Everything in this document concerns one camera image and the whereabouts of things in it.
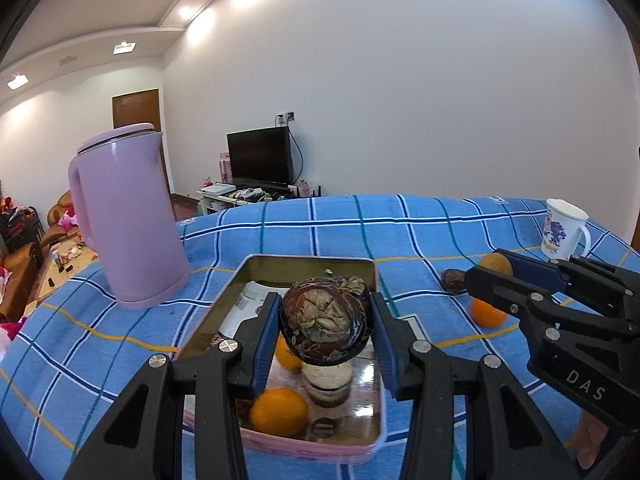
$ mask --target electric kettle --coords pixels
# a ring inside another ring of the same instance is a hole
[[[89,139],[69,164],[78,227],[121,306],[148,308],[191,275],[160,161],[162,133],[123,126]]]

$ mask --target cup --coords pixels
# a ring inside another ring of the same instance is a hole
[[[591,235],[585,226],[589,215],[579,207],[559,198],[546,201],[545,226],[542,229],[540,250],[549,259],[568,260],[574,254],[584,235],[584,251],[586,256],[591,250]]]

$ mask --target mug rim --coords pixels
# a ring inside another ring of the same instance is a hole
[[[554,206],[552,203],[549,203],[550,200],[554,200],[554,201],[562,201],[565,202],[567,204],[569,204],[572,207],[575,207],[578,211],[580,211],[584,216],[576,216],[576,215],[572,215],[571,213],[567,213],[565,211],[560,210],[557,206]],[[569,218],[572,218],[574,220],[580,220],[583,222],[586,222],[589,219],[589,215],[586,213],[586,211],[580,209],[577,205],[574,205],[570,202],[567,202],[566,200],[562,200],[561,198],[548,198],[546,199],[546,206],[553,209],[554,211],[559,212],[561,215],[567,216]]]

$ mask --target kettle lid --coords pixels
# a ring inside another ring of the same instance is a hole
[[[142,132],[154,132],[156,129],[151,123],[138,123],[138,124],[129,124],[128,126],[121,126],[114,130],[109,130],[108,132],[104,132],[103,134],[96,135],[89,140],[86,140],[82,143],[82,145],[78,148],[78,153],[84,152],[89,148],[92,148],[98,144],[103,144],[105,142],[109,142],[110,140],[120,139],[123,137],[129,137],[134,134],[140,134]]]

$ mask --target blue tablecloth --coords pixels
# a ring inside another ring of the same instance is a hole
[[[374,258],[382,289],[399,316],[417,314],[428,339],[450,354],[501,356],[570,446],[578,407],[526,369],[524,337],[510,317],[477,326],[469,297],[442,290],[438,275],[467,269],[495,248],[543,258],[545,204],[539,200],[447,200],[416,196],[335,196],[233,208],[177,225],[192,277],[162,305],[117,306],[99,262],[37,308],[0,367],[0,412],[45,480],[60,480],[74,453],[139,366],[188,338],[248,254]],[[591,257],[640,270],[640,257],[593,222]],[[561,301],[566,298],[559,295]],[[370,462],[329,465],[245,451],[252,479],[393,479],[399,475],[410,402],[387,395],[389,436]],[[464,478],[465,410],[456,398],[454,478]],[[183,476],[193,478],[193,437],[184,435]]]

